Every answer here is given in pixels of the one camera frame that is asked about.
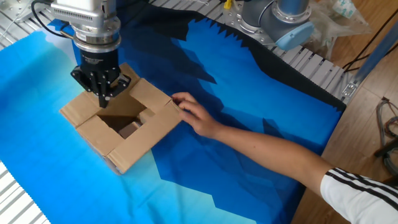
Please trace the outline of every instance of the striped sleeve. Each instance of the striped sleeve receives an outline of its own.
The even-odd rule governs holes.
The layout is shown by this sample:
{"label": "striped sleeve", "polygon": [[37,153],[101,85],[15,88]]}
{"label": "striped sleeve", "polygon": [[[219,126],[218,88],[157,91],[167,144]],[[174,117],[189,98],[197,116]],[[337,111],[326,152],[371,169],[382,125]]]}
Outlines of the striped sleeve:
{"label": "striped sleeve", "polygon": [[334,168],[323,177],[321,194],[351,223],[398,223],[398,190],[394,187]]}

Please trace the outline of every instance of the hand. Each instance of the hand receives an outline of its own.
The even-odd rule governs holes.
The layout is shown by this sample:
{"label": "hand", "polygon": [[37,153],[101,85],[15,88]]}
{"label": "hand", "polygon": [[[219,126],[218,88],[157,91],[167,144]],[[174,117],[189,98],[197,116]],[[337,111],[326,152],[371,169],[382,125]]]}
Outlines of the hand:
{"label": "hand", "polygon": [[180,112],[180,117],[183,121],[192,126],[199,135],[214,138],[223,128],[223,125],[214,120],[207,110],[200,105],[191,94],[176,93],[172,95],[172,98],[177,102],[181,102],[178,104],[178,106],[183,109],[183,111]]}

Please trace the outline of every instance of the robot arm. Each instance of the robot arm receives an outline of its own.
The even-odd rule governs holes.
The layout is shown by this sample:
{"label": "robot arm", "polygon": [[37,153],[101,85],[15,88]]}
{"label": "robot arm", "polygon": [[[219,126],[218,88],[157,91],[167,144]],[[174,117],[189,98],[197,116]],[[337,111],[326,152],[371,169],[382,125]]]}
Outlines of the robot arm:
{"label": "robot arm", "polygon": [[[262,28],[284,50],[304,42],[313,32],[308,21],[309,0],[245,0],[240,26],[245,30]],[[120,20],[116,0],[34,0],[51,5],[56,19],[67,21],[80,49],[81,65],[72,77],[88,92],[99,98],[105,108],[111,97],[125,90],[131,79],[119,69],[118,47],[121,43]]]}
{"label": "robot arm", "polygon": [[116,16],[116,0],[55,0],[50,10],[75,31],[72,38],[80,49],[81,65],[73,69],[72,77],[96,94],[100,107],[105,108],[131,81],[119,69],[121,22]]}

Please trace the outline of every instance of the person's arm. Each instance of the person's arm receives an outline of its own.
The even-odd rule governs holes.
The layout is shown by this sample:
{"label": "person's arm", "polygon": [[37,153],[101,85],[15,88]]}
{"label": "person's arm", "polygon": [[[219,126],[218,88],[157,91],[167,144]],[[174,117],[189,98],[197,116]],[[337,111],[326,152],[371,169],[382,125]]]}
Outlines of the person's arm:
{"label": "person's arm", "polygon": [[285,139],[243,131],[215,121],[189,93],[172,96],[183,111],[181,118],[201,136],[218,140],[261,166],[291,177],[321,195],[323,176],[333,166],[308,149]]}
{"label": "person's arm", "polygon": [[202,136],[219,140],[265,168],[291,177],[321,196],[351,223],[398,223],[398,190],[350,174],[284,139],[231,128],[215,121],[189,93],[173,96],[181,118]]}

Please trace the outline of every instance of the blue cloth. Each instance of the blue cloth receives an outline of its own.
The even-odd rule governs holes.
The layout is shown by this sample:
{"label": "blue cloth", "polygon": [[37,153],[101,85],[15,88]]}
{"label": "blue cloth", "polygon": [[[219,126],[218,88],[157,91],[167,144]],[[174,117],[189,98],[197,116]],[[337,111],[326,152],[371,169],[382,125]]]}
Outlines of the blue cloth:
{"label": "blue cloth", "polygon": [[[169,95],[189,91],[224,124],[321,154],[341,112],[269,78],[240,40],[219,31],[191,21],[178,40],[129,26],[119,59]],[[50,222],[290,223],[298,182],[185,123],[113,174],[58,112],[82,91],[70,76],[72,49],[38,31],[0,52],[0,159]]]}

